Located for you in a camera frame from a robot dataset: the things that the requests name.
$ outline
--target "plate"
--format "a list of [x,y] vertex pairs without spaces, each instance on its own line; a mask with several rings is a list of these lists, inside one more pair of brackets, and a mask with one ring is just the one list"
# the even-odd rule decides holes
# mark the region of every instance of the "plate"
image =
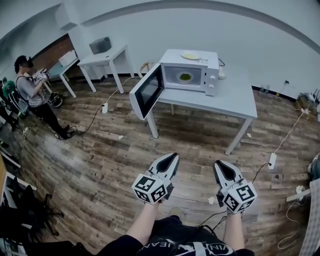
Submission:
[[200,60],[201,56],[195,51],[185,51],[181,54],[182,57],[188,60]]
[[191,72],[181,71],[175,75],[175,78],[181,84],[190,84],[193,81],[193,79],[195,79],[195,76]]

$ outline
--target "gray shirt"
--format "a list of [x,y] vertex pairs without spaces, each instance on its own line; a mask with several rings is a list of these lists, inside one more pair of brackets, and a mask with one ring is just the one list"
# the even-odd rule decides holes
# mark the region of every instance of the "gray shirt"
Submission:
[[29,80],[27,77],[20,76],[16,80],[16,88],[23,97],[23,99],[27,100],[29,106],[31,108],[35,108],[47,103],[45,98],[45,93],[43,90],[39,90],[39,92],[34,96],[35,87],[37,85]]

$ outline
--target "green food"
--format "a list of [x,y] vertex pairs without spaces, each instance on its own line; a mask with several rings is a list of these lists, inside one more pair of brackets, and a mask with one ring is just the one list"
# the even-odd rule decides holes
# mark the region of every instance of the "green food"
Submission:
[[180,79],[183,80],[183,81],[189,81],[191,79],[191,75],[182,74],[182,75],[180,75]]

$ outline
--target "wooden floor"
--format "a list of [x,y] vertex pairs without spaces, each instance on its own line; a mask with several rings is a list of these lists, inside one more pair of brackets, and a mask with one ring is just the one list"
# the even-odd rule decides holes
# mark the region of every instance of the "wooden floor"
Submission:
[[[77,98],[72,98],[63,85],[54,84],[53,90],[65,96],[63,105],[54,110],[59,122],[84,131],[99,105],[116,89],[113,78],[107,81],[95,84],[96,93],[85,81],[71,82]],[[169,105],[157,103],[154,118],[159,138],[154,139],[147,123],[137,118],[130,105],[129,91],[137,82],[137,78],[129,80],[125,94],[114,94],[109,112],[99,111],[91,128],[81,136],[58,140],[33,114],[20,122],[21,130],[32,127],[25,141],[19,131],[8,132],[7,126],[0,132],[20,160],[23,179],[38,187],[41,197],[52,194],[52,205],[65,214],[64,218],[53,219],[60,236],[45,233],[45,241],[81,242],[95,254],[123,235],[143,207],[132,193],[132,183],[153,160],[171,152],[180,155],[180,165],[172,181],[175,189],[170,200],[160,206],[159,218],[178,206],[183,210],[185,225],[200,224],[211,214],[224,211],[217,201],[213,205],[208,202],[218,191],[214,161],[233,163],[251,181],[298,117],[289,101],[262,97],[255,91],[258,119],[247,131],[251,137],[245,135],[227,156],[224,151],[241,120],[186,107],[177,107],[171,115]],[[301,119],[278,150],[276,168],[270,171],[264,167],[254,182],[258,199],[244,212],[243,230],[246,247],[256,255],[299,254],[303,238],[284,250],[277,244],[298,228],[286,218],[290,204],[285,199],[295,193],[296,186],[308,185],[307,166],[320,148],[319,128],[318,123]],[[295,238],[305,232],[309,207],[307,202],[289,212],[302,226]],[[214,227],[221,217],[214,216],[207,224]],[[223,223],[215,230],[220,238],[224,227]]]

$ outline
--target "open microwave door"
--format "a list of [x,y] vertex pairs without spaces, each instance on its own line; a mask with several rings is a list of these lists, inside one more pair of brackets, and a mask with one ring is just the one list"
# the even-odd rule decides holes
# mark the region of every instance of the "open microwave door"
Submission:
[[164,89],[161,64],[157,63],[129,94],[133,111],[141,120],[146,119]]

